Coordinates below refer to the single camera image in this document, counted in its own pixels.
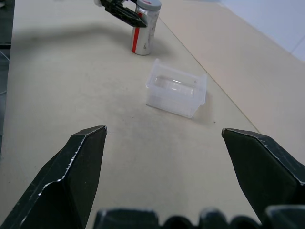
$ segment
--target table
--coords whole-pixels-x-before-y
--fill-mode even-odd
[[[164,0],[160,18],[258,131],[305,164],[305,63],[217,2]]]
[[[132,28],[83,0],[17,0],[0,161],[0,222],[40,168],[77,131],[107,125],[100,208],[152,208],[160,222],[204,207],[255,217],[221,130],[255,128],[208,77],[193,119],[145,105],[155,58],[196,75],[202,66],[162,22],[149,56],[129,50]]]

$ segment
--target white wall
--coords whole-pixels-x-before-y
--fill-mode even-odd
[[[222,0],[298,59],[305,61],[305,0]]]

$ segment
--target transparent plastic box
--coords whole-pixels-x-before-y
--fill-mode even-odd
[[[194,76],[154,62],[149,79],[146,104],[192,118],[205,103],[207,75]]]

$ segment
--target battery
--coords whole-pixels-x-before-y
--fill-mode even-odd
[[[135,12],[145,21],[146,28],[132,30],[131,51],[138,55],[148,55],[153,49],[153,37],[161,2],[159,0],[137,0]]]

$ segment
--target robotic arm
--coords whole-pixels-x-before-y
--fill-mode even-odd
[[[112,14],[114,17],[122,20],[123,22],[133,26],[146,28],[147,24],[144,22],[139,15],[129,8],[123,7],[125,0],[94,0],[95,4],[105,7],[105,10]]]
[[[0,229],[85,229],[106,135],[105,126],[72,135],[39,171]],[[268,136],[224,129],[222,137],[239,185],[261,225],[246,216],[227,222],[211,208],[200,213],[198,225],[183,216],[159,225],[153,211],[104,209],[93,229],[305,229],[305,166]]]

